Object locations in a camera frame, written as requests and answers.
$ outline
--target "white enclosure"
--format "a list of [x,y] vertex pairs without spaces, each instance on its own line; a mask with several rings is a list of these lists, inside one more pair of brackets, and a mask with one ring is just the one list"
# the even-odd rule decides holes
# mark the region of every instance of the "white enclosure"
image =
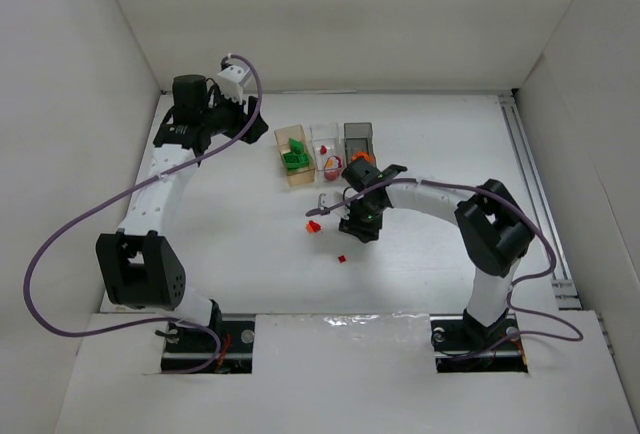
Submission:
[[511,89],[571,0],[118,0],[160,86],[242,52],[268,89]]

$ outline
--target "white floor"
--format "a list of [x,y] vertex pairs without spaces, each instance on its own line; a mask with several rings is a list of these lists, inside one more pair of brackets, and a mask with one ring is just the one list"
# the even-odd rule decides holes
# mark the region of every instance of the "white floor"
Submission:
[[[169,106],[163,97],[151,137]],[[270,95],[263,116],[271,130],[371,121],[381,167],[470,184],[497,178],[531,212],[495,96]],[[582,343],[525,339],[529,374],[437,374],[429,316],[407,313],[465,307],[473,266],[459,233],[390,211],[377,243],[339,233],[337,217],[311,235],[304,212],[328,189],[287,187],[272,132],[203,164],[168,234],[188,282],[224,312],[285,315],[258,317],[250,375],[157,375],[155,325],[84,339],[56,432],[636,432],[591,312],[559,313],[583,330]],[[545,265],[536,243],[519,274]],[[515,300],[556,308],[548,280],[525,283]],[[88,328],[144,316],[107,314],[117,309],[106,300],[102,310]],[[565,332],[537,317],[518,321]]]
[[[161,98],[139,180],[171,105],[171,95]],[[414,174],[474,185],[499,179],[531,213],[496,96],[267,95],[262,115],[269,132],[255,145],[238,143],[203,163],[167,233],[187,283],[223,312],[455,313],[471,293],[474,268],[460,234],[438,219],[388,211],[380,240],[367,245],[339,233],[336,216],[316,219],[322,232],[308,234],[304,213],[319,193],[346,184],[289,188],[273,135],[280,127],[370,121],[380,168],[401,164]],[[338,262],[340,255],[346,263]],[[536,243],[519,274],[546,262]],[[555,309],[547,280],[522,286],[516,299]],[[102,312],[114,310],[105,297]]]
[[253,373],[231,376],[156,375],[154,325],[87,338],[56,433],[636,433],[596,316],[562,315],[585,340],[525,339],[529,374],[437,374],[427,315],[260,316]]

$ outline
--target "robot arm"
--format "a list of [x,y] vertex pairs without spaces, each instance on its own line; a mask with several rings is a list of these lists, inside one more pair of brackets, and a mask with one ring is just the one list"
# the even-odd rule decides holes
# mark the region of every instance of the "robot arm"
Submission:
[[[162,172],[195,159],[206,152],[211,137],[236,136],[249,121],[256,98],[244,102],[244,87],[250,72],[237,65],[224,65],[207,89],[204,76],[176,77],[174,105],[165,116],[156,137],[148,177],[158,182],[143,188],[131,203],[114,234],[101,234],[96,254],[109,300],[134,309],[159,308],[174,317],[209,326],[220,322],[216,302],[185,288],[185,272],[164,234],[178,208],[184,189],[198,166],[173,174]],[[244,107],[248,104],[248,113]],[[258,114],[241,138],[253,144],[268,130]]]
[[[358,159],[347,166],[343,177],[360,192],[404,171],[406,168],[392,165],[380,172],[365,159]],[[489,180],[482,188],[517,206],[502,183]],[[355,235],[362,242],[377,240],[382,228],[382,212],[386,208],[422,212],[460,229],[467,253],[476,266],[473,291],[463,322],[465,332],[477,344],[483,344],[506,317],[507,294],[520,259],[533,240],[533,233],[495,201],[419,183],[391,184],[352,202],[348,219],[340,222],[340,230]]]

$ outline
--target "red block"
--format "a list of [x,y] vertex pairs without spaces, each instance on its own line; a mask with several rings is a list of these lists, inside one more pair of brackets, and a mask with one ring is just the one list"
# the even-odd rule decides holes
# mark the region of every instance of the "red block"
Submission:
[[307,231],[309,232],[318,232],[322,229],[322,226],[314,221],[309,221],[307,223]]

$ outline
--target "small plastic bin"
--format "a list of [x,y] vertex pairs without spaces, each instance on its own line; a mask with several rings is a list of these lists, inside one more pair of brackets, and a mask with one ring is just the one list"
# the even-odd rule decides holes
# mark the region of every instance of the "small plastic bin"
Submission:
[[376,156],[373,154],[373,125],[370,122],[345,122],[344,150],[347,163],[355,161],[358,157],[365,157],[375,166]]
[[[289,183],[289,186],[293,187],[313,182],[316,178],[316,166],[313,154],[309,152],[307,138],[304,135],[303,127],[300,124],[296,126],[283,127],[282,129],[276,129],[275,135],[276,143],[278,144],[278,151],[280,152],[280,159],[282,160],[282,165],[287,173],[287,182]],[[300,167],[298,169],[287,168],[284,156],[291,152],[290,139],[302,143],[304,153],[309,159],[308,166]]]
[[340,179],[345,168],[344,150],[340,144],[340,127],[337,122],[313,124],[311,145],[318,169],[318,182],[333,182]]

